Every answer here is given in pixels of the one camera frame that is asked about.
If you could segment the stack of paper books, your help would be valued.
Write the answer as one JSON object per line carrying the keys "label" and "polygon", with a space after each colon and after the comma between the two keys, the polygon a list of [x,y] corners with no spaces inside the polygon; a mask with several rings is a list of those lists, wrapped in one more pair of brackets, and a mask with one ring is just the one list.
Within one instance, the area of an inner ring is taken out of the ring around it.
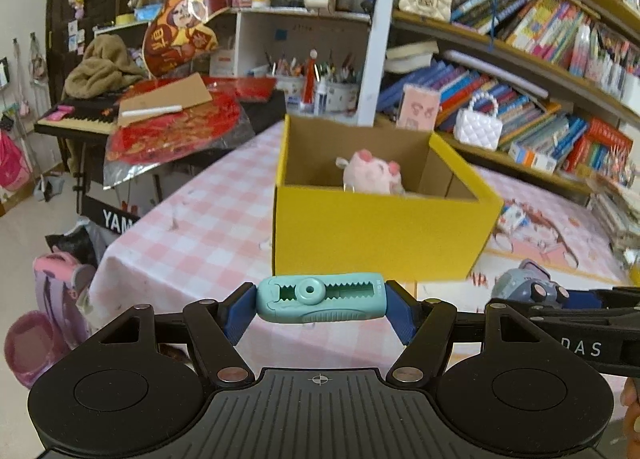
{"label": "stack of paper books", "polygon": [[620,252],[639,249],[639,193],[597,174],[587,179],[588,208],[597,217],[612,247]]}

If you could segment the red gold fortune poster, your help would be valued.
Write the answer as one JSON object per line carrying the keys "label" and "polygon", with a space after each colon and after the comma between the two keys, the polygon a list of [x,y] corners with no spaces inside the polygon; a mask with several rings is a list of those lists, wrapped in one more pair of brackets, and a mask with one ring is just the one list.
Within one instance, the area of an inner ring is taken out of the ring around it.
{"label": "red gold fortune poster", "polygon": [[165,0],[145,31],[143,61],[152,78],[212,52],[217,35],[208,25],[230,8],[230,0]]}

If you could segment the white storage shelf unit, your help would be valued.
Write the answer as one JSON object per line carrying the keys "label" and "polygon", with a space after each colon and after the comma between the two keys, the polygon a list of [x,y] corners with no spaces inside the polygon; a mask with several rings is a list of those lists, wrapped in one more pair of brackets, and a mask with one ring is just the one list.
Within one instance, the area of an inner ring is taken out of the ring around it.
{"label": "white storage shelf unit", "polygon": [[357,110],[366,64],[370,17],[351,11],[322,14],[300,7],[233,8],[213,21],[218,47],[211,76],[270,76],[284,93],[286,111],[298,113],[307,60],[332,78],[330,113]]}

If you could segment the white quilted mini handbag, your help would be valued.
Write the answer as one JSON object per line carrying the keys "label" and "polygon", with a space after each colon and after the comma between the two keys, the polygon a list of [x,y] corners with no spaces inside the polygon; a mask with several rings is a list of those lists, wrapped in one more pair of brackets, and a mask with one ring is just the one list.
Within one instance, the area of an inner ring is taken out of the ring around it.
{"label": "white quilted mini handbag", "polygon": [[[482,100],[491,103],[491,112],[483,113],[475,109],[475,105]],[[498,111],[499,104],[494,96],[487,92],[475,93],[469,106],[458,111],[454,139],[463,145],[496,151],[503,129]]]}

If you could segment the brown cardboard sheet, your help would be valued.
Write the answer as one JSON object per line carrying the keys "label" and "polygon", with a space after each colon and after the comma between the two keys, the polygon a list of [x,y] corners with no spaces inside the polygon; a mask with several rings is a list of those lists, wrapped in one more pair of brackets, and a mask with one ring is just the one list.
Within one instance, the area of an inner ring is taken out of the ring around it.
{"label": "brown cardboard sheet", "polygon": [[201,75],[197,73],[177,80],[154,80],[146,83],[153,88],[119,101],[119,126],[128,126],[157,115],[181,112],[212,100]]}

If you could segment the brown plush blanket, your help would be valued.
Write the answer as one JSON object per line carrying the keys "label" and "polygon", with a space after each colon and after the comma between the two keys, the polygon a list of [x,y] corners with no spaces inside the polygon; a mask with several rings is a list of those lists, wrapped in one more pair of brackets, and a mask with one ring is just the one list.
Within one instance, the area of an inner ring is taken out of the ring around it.
{"label": "brown plush blanket", "polygon": [[124,41],[117,35],[98,35],[81,62],[67,75],[63,97],[91,99],[116,92],[145,79]]}

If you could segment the pink pig plush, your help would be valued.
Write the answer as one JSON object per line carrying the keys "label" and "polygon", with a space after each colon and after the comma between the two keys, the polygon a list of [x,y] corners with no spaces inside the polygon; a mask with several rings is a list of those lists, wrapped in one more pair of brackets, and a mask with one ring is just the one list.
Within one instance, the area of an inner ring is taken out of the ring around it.
{"label": "pink pig plush", "polygon": [[343,171],[343,189],[373,194],[404,194],[400,165],[373,156],[369,150],[356,151],[347,160],[336,158],[335,165]]}

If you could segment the grey blue toy car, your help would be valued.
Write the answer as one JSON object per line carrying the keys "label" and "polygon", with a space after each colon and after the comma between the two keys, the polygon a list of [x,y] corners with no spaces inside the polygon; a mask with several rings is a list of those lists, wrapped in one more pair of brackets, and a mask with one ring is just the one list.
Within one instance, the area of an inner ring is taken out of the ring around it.
{"label": "grey blue toy car", "polygon": [[491,297],[562,309],[570,299],[570,294],[552,280],[542,266],[532,260],[522,260],[517,268],[505,271],[497,279]]}

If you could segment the pink backpack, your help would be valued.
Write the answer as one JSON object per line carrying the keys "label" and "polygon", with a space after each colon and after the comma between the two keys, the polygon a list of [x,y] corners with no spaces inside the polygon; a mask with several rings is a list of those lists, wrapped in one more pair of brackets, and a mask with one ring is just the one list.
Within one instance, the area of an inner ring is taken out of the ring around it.
{"label": "pink backpack", "polygon": [[77,305],[88,291],[96,268],[66,252],[37,257],[32,264],[38,309],[58,330],[65,344],[76,349],[90,335],[89,323]]}

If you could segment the pink cylindrical canister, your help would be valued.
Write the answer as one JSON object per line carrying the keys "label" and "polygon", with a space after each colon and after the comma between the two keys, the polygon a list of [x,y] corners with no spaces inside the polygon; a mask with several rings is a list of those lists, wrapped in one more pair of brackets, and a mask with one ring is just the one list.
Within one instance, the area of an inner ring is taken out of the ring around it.
{"label": "pink cylindrical canister", "polygon": [[414,84],[402,91],[396,126],[404,130],[433,132],[440,107],[440,93]]}

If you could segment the yellow cardboard box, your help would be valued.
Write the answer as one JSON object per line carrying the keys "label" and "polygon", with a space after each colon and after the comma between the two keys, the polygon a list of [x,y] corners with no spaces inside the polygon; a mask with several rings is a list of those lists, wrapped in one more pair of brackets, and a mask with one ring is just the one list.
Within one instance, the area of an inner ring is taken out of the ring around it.
{"label": "yellow cardboard box", "polygon": [[[347,191],[336,161],[366,149],[399,166],[401,194]],[[274,187],[277,275],[374,271],[397,281],[463,280],[501,197],[436,134],[287,116]]]}

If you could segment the wooden bookshelf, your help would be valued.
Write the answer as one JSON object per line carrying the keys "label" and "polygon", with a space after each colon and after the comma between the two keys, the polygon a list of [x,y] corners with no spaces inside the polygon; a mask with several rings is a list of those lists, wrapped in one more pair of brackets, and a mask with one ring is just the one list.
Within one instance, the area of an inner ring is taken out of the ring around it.
{"label": "wooden bookshelf", "polygon": [[[634,44],[639,43],[639,14],[621,0],[578,0],[578,3],[599,15],[614,32]],[[401,30],[434,36],[447,48],[466,50],[471,56],[503,66],[503,69],[547,89],[551,96],[571,102],[580,111],[620,126],[634,141],[631,159],[639,160],[639,115],[583,78],[577,78],[551,62],[521,52],[503,41],[461,26],[450,26],[400,10],[392,13],[392,25]]]}

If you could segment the teal utility knife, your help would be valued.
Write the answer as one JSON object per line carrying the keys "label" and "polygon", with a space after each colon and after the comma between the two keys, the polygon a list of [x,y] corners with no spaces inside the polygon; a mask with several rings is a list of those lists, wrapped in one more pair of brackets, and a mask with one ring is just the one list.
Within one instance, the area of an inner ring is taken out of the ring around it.
{"label": "teal utility knife", "polygon": [[273,276],[257,286],[257,315],[270,323],[337,323],[386,314],[377,273]]}

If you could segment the orange white medicine box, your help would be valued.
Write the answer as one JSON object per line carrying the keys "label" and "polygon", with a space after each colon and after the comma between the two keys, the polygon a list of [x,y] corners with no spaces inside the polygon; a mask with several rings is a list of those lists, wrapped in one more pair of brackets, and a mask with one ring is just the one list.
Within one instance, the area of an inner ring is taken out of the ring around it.
{"label": "orange white medicine box", "polygon": [[510,146],[508,155],[515,163],[542,173],[552,174],[558,165],[552,156],[516,144]]}

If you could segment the electric keyboard piano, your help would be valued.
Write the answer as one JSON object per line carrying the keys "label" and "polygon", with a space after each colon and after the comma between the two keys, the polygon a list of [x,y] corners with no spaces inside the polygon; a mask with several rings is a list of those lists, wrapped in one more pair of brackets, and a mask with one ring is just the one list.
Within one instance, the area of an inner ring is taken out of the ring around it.
{"label": "electric keyboard piano", "polygon": [[118,101],[116,95],[63,99],[36,121],[35,132],[61,138],[106,137],[115,130]]}

